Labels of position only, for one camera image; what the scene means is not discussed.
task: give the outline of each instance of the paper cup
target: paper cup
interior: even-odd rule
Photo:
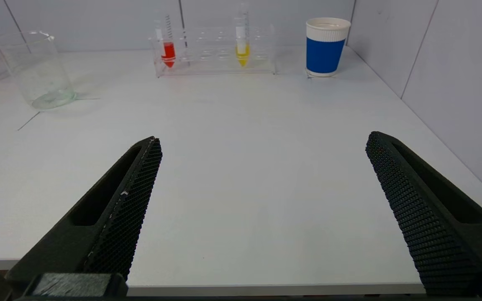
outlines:
[[[314,18],[306,22],[306,72],[311,76],[336,74],[351,23],[338,18]]]

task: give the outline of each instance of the red liquid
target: red liquid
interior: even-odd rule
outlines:
[[[163,63],[167,65],[168,68],[174,66],[174,60],[176,59],[176,51],[174,50],[173,42],[164,42],[163,47],[165,50],[165,55],[162,55]]]

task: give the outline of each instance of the test tube with yellow liquid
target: test tube with yellow liquid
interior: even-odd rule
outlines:
[[[236,57],[240,65],[245,67],[250,57],[249,7],[246,3],[239,4],[234,21],[236,26]]]

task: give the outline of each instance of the table surface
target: table surface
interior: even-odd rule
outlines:
[[[130,295],[422,293],[365,154],[393,135],[482,206],[482,183],[346,47],[335,78],[156,78],[147,51],[68,53],[83,100],[42,112],[0,82],[0,269],[12,267],[135,142],[163,160]]]

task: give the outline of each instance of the beaker rim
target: beaker rim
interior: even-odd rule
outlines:
[[[27,41],[27,39],[25,38],[25,36],[34,36],[34,35],[38,35],[39,37],[38,40],[35,39],[33,41]],[[4,42],[5,39],[9,39],[14,36],[21,36],[21,41],[12,42],[12,43]],[[23,32],[0,34],[0,48],[12,48],[12,47],[18,47],[18,46],[24,46],[24,45],[32,45],[32,44],[44,42],[46,40],[53,41],[54,37],[43,31],[23,31]]]

